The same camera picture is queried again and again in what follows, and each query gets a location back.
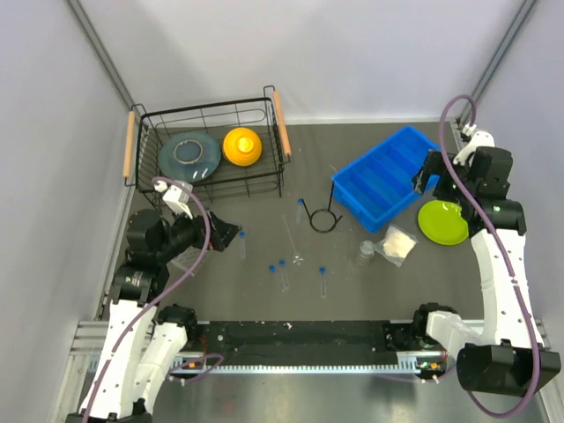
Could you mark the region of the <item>plastic bag of cotton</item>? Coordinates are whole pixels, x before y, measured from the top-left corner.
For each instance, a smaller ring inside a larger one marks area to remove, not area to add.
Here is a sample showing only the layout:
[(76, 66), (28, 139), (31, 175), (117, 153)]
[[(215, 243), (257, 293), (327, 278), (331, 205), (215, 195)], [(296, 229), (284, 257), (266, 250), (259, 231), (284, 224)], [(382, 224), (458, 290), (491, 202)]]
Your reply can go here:
[(374, 250), (388, 262), (401, 267), (417, 243), (418, 240), (414, 235), (390, 224), (384, 237), (374, 243)]

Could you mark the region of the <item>glass stirring rod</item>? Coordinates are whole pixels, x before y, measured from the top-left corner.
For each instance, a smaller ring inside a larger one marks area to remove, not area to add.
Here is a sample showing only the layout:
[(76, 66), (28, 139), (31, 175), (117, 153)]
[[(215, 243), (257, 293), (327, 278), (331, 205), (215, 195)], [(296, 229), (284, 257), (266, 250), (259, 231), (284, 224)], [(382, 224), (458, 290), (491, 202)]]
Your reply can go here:
[(290, 226), (287, 222), (286, 216), (282, 215), (281, 218), (283, 220), (283, 223), (284, 223), (284, 226), (285, 226), (285, 229), (286, 229), (286, 233), (288, 235), (288, 239), (290, 241), (290, 245), (291, 245), (291, 248), (292, 248), (292, 251), (293, 251), (293, 264), (301, 265), (303, 263), (304, 259), (303, 259), (302, 255), (300, 254), (300, 252), (298, 251), (298, 249), (296, 248), (296, 245), (295, 245), (295, 242), (294, 242), (294, 239), (293, 239), (293, 235), (292, 235), (292, 231), (291, 231)]

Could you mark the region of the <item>small clear glass flask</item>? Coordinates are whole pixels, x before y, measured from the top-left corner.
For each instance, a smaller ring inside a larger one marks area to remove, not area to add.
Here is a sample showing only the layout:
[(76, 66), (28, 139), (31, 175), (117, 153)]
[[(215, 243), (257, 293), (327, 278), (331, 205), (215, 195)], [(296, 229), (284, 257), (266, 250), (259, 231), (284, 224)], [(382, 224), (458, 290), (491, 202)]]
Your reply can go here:
[(362, 241), (359, 246), (357, 264), (364, 266), (369, 264), (375, 256), (375, 245), (369, 240)]

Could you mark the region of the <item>black wire ring stand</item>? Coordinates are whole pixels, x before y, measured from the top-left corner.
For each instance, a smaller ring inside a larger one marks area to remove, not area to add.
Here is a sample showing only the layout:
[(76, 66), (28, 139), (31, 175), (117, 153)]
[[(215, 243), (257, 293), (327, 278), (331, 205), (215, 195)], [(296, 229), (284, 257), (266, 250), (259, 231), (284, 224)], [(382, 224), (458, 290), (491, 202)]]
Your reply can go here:
[(342, 215), (338, 216), (332, 210), (334, 189), (335, 184), (332, 183), (326, 205), (316, 210), (309, 210), (306, 200), (302, 200), (302, 206), (308, 218), (308, 224), (310, 228), (318, 234), (330, 234), (336, 229), (341, 219), (343, 218)]

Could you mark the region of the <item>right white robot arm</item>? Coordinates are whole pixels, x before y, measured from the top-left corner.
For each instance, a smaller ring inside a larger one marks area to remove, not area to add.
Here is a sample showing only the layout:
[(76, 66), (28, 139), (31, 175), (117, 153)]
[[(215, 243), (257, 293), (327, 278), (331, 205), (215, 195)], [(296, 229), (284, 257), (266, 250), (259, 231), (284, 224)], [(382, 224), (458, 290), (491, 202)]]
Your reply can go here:
[(414, 314), (412, 340), (424, 349), (439, 344), (455, 359), (464, 390), (524, 397), (560, 372), (560, 355), (546, 350), (531, 313), (524, 211), (507, 198), (512, 155), (481, 146), (469, 160), (460, 165), (452, 154), (431, 151), (412, 182), (421, 193), (437, 176), (434, 196), (462, 209), (479, 264), (483, 330), (471, 329), (451, 307), (427, 303)]

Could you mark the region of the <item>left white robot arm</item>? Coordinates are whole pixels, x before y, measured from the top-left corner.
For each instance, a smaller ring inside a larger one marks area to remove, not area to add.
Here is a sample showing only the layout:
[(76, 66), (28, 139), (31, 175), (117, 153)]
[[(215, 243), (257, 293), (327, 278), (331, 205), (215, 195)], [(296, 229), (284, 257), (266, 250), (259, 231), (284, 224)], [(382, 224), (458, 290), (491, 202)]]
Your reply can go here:
[(167, 265), (188, 249), (222, 252), (240, 228), (212, 211), (168, 223), (153, 209), (132, 214), (128, 247), (109, 294), (109, 321), (100, 364), (69, 422), (150, 422), (174, 358), (194, 347), (202, 331), (196, 313), (178, 305), (159, 307), (170, 290)]

